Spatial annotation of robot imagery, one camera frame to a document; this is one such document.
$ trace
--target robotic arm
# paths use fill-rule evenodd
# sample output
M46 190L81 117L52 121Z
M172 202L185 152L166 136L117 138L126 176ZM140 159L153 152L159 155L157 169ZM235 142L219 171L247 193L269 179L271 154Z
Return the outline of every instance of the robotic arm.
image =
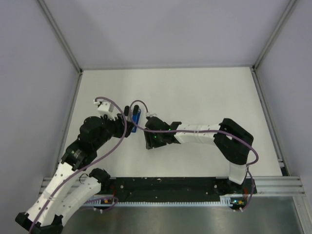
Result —
M51 197L53 191L69 176L89 165L96 157L97 150L111 137L121 138L124 132L124 122L121 114L113 113L113 105L109 102L95 101L101 117L89 117L80 127L78 138L67 147L58 169L49 185L35 204L26 212L19 213L16 222L24 229L30 229L38 213L47 200L48 206L44 209L36 221L32 234L59 234L68 219L90 197L100 192L103 187L109 185L110 176L102 169L93 169L85 182L70 195L68 191L82 172L68 180ZM129 115L129 107L124 110ZM246 163L249 148L235 139L231 139L221 133L199 133L201 130L221 130L233 134L248 144L252 144L253 136L231 119L225 118L222 123L216 125L187 125L181 122L173 122L168 125L157 117L148 117L145 125L148 130L185 130L188 132L175 133L150 133L144 132L146 148L148 150L165 146L166 144L202 143L212 144L219 148L230 163L229 181L241 185L246 177ZM127 119L126 136L128 137L134 127L131 117Z

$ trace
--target gray floor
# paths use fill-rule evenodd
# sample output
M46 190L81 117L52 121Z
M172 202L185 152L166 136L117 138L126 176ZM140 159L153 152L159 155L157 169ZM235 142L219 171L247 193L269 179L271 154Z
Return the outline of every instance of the gray floor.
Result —
M254 198L230 208L122 208L78 211L62 234L301 234L292 198Z

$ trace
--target white table surface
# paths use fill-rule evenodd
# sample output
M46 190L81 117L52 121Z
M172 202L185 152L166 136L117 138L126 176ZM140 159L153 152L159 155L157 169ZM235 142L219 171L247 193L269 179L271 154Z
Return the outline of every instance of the white table surface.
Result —
M79 127L89 116L99 116L93 100L104 96L122 109L135 99L167 122L206 125L231 118L254 136L259 161L254 176L281 176L272 139L248 67L84 71L65 148L77 139ZM140 125L146 122L142 105ZM98 150L102 156L119 139ZM249 153L248 161L253 161ZM111 155L94 167L111 176L227 176L228 161L214 146L172 144L146 150L144 133L131 134Z

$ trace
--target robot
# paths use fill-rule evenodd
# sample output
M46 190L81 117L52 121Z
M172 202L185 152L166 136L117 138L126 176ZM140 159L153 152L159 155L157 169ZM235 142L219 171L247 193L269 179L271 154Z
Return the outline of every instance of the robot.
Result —
M79 129L78 138L70 144L61 158L57 171L42 195L26 212L19 213L16 222L31 234L60 234L69 218L88 200L101 190L108 190L110 175L96 168L84 183L68 195L74 182L97 157L97 150L112 137L128 137L133 131L130 109L126 106L122 114L114 114L112 102L94 101L100 117L88 117ZM249 145L253 136L229 118L215 125L188 125L172 122L170 125L156 116L147 116L145 124L146 149L163 147L167 144L202 143L216 146L229 161L230 171L226 183L218 188L219 195L241 190L246 179L249 148L234 138L222 133L202 133L217 130L234 135Z

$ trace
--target black wire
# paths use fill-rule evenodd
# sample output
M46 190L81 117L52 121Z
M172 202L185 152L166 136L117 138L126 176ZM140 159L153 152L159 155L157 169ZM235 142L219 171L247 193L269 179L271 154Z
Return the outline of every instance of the black wire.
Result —
M81 182L81 177L83 176L83 175L87 175L88 176L88 174L87 173L83 173L81 176L79 176L79 182L80 182L80 184L82 184L82 182Z

